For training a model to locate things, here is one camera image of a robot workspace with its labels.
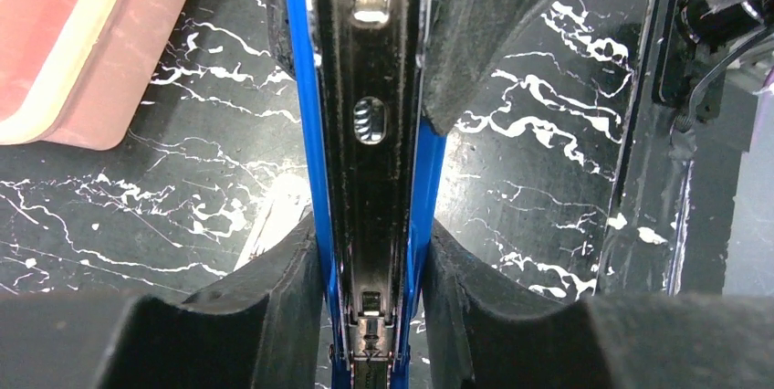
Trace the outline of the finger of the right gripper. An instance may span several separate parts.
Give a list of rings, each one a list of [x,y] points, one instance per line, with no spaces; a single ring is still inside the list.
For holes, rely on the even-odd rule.
[[[432,0],[423,83],[423,116],[448,134],[488,73],[556,0]]]
[[[295,78],[287,0],[266,0],[269,51],[277,64]]]

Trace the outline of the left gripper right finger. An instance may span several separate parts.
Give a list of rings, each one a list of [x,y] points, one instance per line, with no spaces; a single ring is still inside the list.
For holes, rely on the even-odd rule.
[[[436,388],[770,388],[770,298],[613,294],[561,304],[435,224],[423,284]]]

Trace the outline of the blue stapler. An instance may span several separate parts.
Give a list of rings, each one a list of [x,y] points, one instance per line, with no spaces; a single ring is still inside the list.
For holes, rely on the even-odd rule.
[[[444,159],[431,0],[287,0],[335,388],[405,388]]]

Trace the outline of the beige stapler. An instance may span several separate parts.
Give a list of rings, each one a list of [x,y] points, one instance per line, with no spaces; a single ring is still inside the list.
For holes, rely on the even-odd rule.
[[[258,209],[234,270],[277,245],[308,213],[310,204],[308,182],[292,173],[281,174]]]

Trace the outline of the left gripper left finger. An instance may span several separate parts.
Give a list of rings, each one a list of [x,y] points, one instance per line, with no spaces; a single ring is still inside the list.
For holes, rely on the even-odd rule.
[[[128,291],[1,300],[4,388],[311,388],[323,285],[314,221],[180,303]]]

